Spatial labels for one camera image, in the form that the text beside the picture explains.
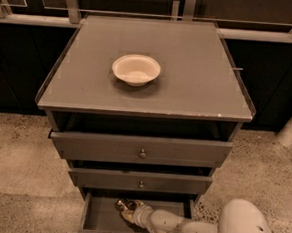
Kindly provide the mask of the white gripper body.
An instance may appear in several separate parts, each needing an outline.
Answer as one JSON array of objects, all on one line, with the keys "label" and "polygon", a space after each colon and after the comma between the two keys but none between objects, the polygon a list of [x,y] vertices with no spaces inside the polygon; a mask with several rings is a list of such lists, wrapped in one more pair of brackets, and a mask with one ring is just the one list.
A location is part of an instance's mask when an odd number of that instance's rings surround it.
[{"label": "white gripper body", "polygon": [[135,225],[142,228],[147,228],[151,224],[150,214],[152,212],[153,209],[151,206],[143,204],[138,206],[137,209],[134,210],[132,215]]}]

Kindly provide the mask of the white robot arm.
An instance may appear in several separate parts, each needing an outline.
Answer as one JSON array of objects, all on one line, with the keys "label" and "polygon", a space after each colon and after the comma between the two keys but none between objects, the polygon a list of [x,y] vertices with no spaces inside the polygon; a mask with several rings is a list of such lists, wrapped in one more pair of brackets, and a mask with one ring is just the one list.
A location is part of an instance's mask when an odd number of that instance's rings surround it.
[{"label": "white robot arm", "polygon": [[141,200],[120,199],[116,206],[126,221],[149,233],[272,233],[262,212],[244,199],[226,203],[216,225],[153,209]]}]

